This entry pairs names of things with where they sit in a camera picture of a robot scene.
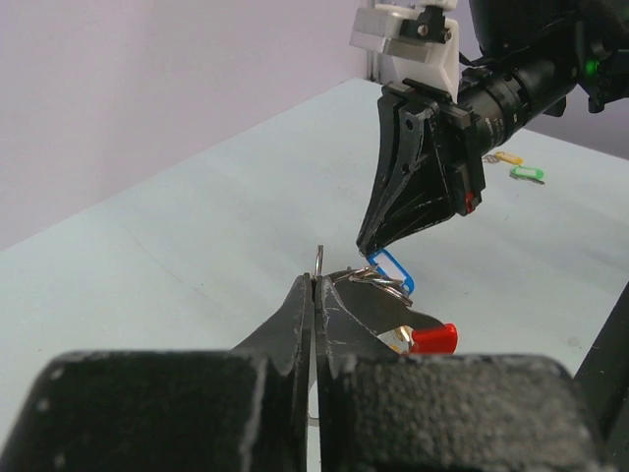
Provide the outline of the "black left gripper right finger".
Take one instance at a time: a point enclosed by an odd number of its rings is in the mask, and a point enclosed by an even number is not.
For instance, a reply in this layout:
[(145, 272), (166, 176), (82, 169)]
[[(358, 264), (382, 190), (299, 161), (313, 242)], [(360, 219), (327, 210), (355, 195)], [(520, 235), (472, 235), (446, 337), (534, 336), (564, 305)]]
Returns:
[(325, 471), (603, 471), (578, 387), (527, 355), (400, 355), (316, 285), (320, 460)]

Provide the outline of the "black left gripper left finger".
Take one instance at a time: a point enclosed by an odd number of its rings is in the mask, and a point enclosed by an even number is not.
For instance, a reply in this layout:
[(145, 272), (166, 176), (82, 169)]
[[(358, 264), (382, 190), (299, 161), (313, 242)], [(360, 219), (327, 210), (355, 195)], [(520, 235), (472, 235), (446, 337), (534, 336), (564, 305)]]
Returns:
[(5, 471), (303, 471), (313, 289), (230, 350), (75, 351), (32, 385)]

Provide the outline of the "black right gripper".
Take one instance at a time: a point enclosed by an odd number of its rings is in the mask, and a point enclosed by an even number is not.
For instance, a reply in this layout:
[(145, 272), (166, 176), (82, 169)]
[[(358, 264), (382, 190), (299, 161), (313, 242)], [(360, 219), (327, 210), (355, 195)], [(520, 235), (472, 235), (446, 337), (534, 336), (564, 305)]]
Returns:
[(472, 213), (485, 187), (475, 120), (447, 93), (391, 82), (377, 110), (378, 162), (357, 238), (362, 254)]

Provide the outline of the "metal key organizer red handle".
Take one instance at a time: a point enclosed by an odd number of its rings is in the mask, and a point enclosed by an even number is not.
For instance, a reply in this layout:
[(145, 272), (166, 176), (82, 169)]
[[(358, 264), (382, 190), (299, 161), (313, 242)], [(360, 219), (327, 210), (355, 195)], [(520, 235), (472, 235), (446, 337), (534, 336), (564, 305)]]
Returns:
[(329, 274), (323, 271), (323, 247), (314, 260), (317, 358), (332, 362), (346, 356), (445, 355), (455, 352), (454, 324), (417, 312), (400, 279), (371, 263)]

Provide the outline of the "blue key tag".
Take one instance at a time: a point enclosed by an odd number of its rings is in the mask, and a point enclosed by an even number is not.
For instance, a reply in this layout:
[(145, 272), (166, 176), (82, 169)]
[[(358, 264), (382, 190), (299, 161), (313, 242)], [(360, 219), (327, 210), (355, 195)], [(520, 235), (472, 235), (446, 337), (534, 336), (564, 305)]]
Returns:
[(376, 265), (376, 271), (389, 279), (401, 282), (401, 290), (407, 296), (413, 294), (415, 281), (410, 272), (403, 268), (394, 256), (385, 249), (379, 250), (367, 256), (371, 265)]

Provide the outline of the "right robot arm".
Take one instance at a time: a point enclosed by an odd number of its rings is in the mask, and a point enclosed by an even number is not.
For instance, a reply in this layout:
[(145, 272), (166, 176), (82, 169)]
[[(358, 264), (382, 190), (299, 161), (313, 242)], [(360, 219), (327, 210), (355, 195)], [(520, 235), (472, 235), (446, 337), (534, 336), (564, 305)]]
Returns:
[(368, 256), (481, 203), (484, 156), (583, 89), (593, 113), (628, 95), (624, 1), (474, 1), (478, 59), (460, 50), (452, 1), (362, 8), (353, 46), (389, 57), (379, 152), (357, 246)]

